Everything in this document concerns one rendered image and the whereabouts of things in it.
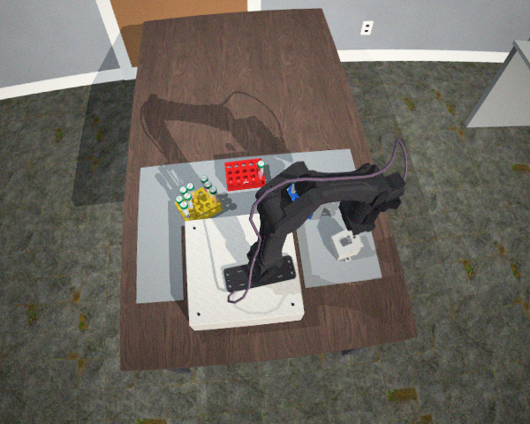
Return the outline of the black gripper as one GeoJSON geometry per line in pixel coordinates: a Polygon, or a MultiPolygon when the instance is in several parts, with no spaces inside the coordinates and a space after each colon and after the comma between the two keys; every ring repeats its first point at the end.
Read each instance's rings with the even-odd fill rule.
{"type": "Polygon", "coordinates": [[[344,220],[344,224],[346,226],[346,229],[350,231],[352,230],[352,235],[359,235],[362,232],[370,232],[375,229],[375,223],[367,223],[363,224],[368,214],[361,214],[357,212],[352,207],[352,201],[340,201],[339,203],[339,210],[341,212],[341,217],[344,220]]]}

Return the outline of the yellow rack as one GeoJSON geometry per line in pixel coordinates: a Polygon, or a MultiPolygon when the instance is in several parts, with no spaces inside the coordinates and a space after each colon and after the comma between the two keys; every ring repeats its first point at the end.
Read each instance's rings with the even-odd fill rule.
{"type": "Polygon", "coordinates": [[[182,217],[184,217],[185,221],[191,221],[191,220],[194,220],[194,219],[195,220],[208,219],[211,216],[223,211],[221,202],[218,200],[218,202],[216,204],[214,204],[212,202],[212,198],[208,197],[208,193],[206,193],[204,191],[203,187],[201,189],[195,191],[195,194],[196,194],[197,198],[195,200],[191,199],[192,203],[193,203],[193,208],[191,208],[191,209],[188,208],[188,211],[189,211],[189,214],[190,214],[189,218],[185,217],[185,214],[181,211],[179,205],[175,201],[175,204],[176,204],[178,210],[180,211],[182,217]],[[199,193],[202,193],[201,196],[199,196],[199,193]],[[195,203],[196,203],[196,205],[195,205],[195,203]]]}

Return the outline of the blue tube rack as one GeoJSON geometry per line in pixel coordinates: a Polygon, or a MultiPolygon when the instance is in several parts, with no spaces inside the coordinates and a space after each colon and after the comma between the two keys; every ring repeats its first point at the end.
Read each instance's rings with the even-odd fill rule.
{"type": "MultiPolygon", "coordinates": [[[[291,199],[292,201],[295,201],[298,199],[298,194],[297,192],[296,193],[291,193],[291,190],[292,190],[292,184],[289,186],[289,190],[287,190],[288,194],[291,196],[291,199]]],[[[313,215],[311,215],[308,219],[311,219],[313,215]]]]}

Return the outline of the grey flat mat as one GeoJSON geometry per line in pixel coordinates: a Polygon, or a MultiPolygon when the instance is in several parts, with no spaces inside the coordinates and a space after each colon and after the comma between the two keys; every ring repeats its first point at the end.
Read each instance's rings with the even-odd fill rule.
{"type": "MultiPolygon", "coordinates": [[[[250,215],[261,187],[229,191],[225,162],[261,158],[265,185],[291,164],[304,161],[309,170],[349,172],[355,166],[350,149],[258,155],[140,168],[137,236],[136,304],[184,300],[182,232],[185,221],[175,204],[181,186],[203,187],[201,176],[216,187],[223,211],[210,218],[250,215]]],[[[305,288],[382,278],[372,231],[360,233],[363,247],[351,261],[337,261],[330,238],[346,226],[339,203],[322,204],[297,230],[305,288]]]]}

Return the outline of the red tube rack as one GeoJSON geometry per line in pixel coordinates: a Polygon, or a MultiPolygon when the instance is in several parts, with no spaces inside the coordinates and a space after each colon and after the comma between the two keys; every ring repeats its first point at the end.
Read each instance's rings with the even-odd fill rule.
{"type": "Polygon", "coordinates": [[[256,165],[260,160],[261,158],[224,163],[228,192],[263,187],[265,185],[264,172],[262,177],[259,178],[258,166],[256,165]],[[249,166],[249,163],[252,163],[253,166],[249,166]],[[242,167],[242,164],[245,164],[246,166],[242,167]],[[235,165],[238,165],[238,168],[234,167],[235,165]],[[228,166],[231,166],[231,168],[227,169],[228,166]]]}

